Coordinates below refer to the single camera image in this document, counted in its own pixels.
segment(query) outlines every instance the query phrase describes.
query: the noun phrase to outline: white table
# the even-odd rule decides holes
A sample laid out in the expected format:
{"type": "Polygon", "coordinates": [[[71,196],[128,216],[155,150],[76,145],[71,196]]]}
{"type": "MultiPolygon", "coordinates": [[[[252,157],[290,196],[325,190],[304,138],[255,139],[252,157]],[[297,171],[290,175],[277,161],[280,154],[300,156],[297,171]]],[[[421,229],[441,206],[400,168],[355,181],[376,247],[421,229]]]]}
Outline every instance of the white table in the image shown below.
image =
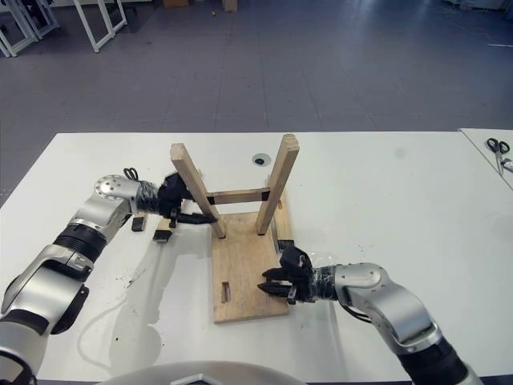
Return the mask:
{"type": "MultiPolygon", "coordinates": [[[[97,178],[136,167],[160,182],[186,143],[210,190],[260,187],[281,134],[59,134],[0,209],[0,286],[64,229],[97,178]]],[[[513,373],[511,191],[460,132],[300,133],[288,182],[297,245],[314,263],[373,261],[410,288],[481,375],[513,373]]],[[[256,209],[220,206],[220,212],[256,209]]],[[[104,250],[76,323],[50,339],[41,379],[103,380],[154,363],[232,360],[304,381],[406,379],[372,326],[337,304],[212,323],[210,229],[167,245],[129,227],[104,250]]]]}
{"type": "MultiPolygon", "coordinates": [[[[486,130],[481,128],[462,128],[461,131],[467,139],[483,154],[484,158],[493,167],[497,178],[501,178],[497,172],[497,161],[495,154],[490,151],[486,145],[488,138],[496,138],[498,141],[506,142],[510,145],[511,150],[503,158],[513,159],[513,127],[511,130],[486,130]]],[[[504,169],[504,181],[513,189],[513,172],[504,169]]]]}

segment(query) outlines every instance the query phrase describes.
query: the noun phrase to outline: black wire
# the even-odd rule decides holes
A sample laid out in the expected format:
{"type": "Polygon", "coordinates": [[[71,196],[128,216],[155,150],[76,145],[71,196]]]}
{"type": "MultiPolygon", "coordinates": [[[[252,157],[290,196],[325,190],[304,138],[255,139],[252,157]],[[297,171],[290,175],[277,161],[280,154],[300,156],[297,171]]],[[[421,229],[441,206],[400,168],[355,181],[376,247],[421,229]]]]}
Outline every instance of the black wire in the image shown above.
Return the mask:
{"type": "Polygon", "coordinates": [[[133,167],[124,168],[123,169],[123,174],[125,174],[125,176],[128,179],[139,180],[139,174],[137,173],[137,170],[135,168],[133,168],[133,167]]]}
{"type": "Polygon", "coordinates": [[[362,321],[365,323],[372,323],[369,319],[369,316],[367,314],[358,313],[357,311],[354,311],[353,309],[349,308],[348,306],[342,305],[342,309],[347,311],[349,314],[351,314],[353,317],[355,317],[358,321],[362,321]]]}

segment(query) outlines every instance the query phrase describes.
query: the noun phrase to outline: wooden plank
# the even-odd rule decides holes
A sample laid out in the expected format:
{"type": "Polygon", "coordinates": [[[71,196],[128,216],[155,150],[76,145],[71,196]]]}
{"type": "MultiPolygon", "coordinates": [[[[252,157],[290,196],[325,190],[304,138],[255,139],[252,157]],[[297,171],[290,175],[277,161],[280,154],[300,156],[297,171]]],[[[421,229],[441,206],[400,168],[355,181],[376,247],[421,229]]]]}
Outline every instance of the wooden plank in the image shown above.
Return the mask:
{"type": "Polygon", "coordinates": [[[157,243],[167,243],[172,234],[173,232],[171,231],[170,220],[161,217],[159,224],[153,233],[153,241],[157,243]]]}
{"type": "Polygon", "coordinates": [[[288,314],[285,298],[271,297],[257,287],[265,281],[262,273],[278,265],[271,232],[257,235],[257,213],[222,218],[226,238],[212,237],[214,322],[288,314]]]}
{"type": "Polygon", "coordinates": [[[262,203],[258,212],[258,218],[256,219],[256,231],[260,235],[265,234],[269,228],[298,152],[299,143],[296,136],[294,134],[283,135],[273,171],[269,178],[268,187],[271,188],[271,192],[269,193],[268,200],[262,203]]]}
{"type": "Polygon", "coordinates": [[[200,206],[205,215],[211,215],[217,222],[211,223],[213,232],[218,238],[224,237],[224,225],[217,209],[208,203],[207,189],[201,180],[201,176],[192,163],[191,157],[183,143],[175,143],[171,146],[171,162],[180,174],[194,201],[200,206]]]}
{"type": "Polygon", "coordinates": [[[274,211],[274,225],[276,226],[278,249],[283,250],[294,246],[294,236],[290,223],[289,206],[287,205],[287,191],[283,190],[278,206],[274,211]]]}
{"type": "Polygon", "coordinates": [[[226,205],[229,203],[245,203],[266,201],[270,188],[251,188],[248,190],[216,191],[208,193],[211,205],[226,205]]]}
{"type": "Polygon", "coordinates": [[[237,0],[223,0],[224,12],[237,12],[237,0]]]}

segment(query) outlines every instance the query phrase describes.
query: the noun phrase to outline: scissors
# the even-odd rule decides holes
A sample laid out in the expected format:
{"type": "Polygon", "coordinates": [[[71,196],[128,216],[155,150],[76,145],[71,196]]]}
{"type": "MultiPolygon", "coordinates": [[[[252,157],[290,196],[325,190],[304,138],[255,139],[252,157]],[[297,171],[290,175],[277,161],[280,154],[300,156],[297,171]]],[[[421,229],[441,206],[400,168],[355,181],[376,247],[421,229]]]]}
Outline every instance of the scissors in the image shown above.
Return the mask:
{"type": "Polygon", "coordinates": [[[495,160],[497,161],[497,170],[499,175],[504,174],[504,168],[502,165],[503,155],[510,151],[510,145],[506,142],[499,142],[496,138],[489,138],[487,140],[487,147],[495,154],[495,160]]]}

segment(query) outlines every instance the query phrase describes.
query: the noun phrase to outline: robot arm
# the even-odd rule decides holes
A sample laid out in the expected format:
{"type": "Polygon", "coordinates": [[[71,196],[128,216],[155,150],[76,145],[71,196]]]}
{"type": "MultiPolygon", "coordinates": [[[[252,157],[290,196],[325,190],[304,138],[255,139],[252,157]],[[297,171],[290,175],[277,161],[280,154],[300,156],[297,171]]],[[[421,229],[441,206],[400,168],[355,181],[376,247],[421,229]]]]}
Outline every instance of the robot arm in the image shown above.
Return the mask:
{"type": "Polygon", "coordinates": [[[420,300],[393,282],[381,266],[360,263],[314,269],[308,255],[295,247],[283,252],[280,263],[281,268],[263,273],[268,281],[259,287],[264,292],[287,297],[290,304],[335,300],[357,318],[366,317],[363,320],[376,327],[415,385],[482,384],[445,340],[420,300]]]}
{"type": "Polygon", "coordinates": [[[48,336],[73,325],[89,294],[84,282],[94,263],[133,213],[194,224],[212,221],[182,214],[182,199],[191,197],[176,173],[159,188],[118,175],[96,182],[92,196],[54,243],[7,287],[0,318],[0,384],[35,381],[48,336]]]}

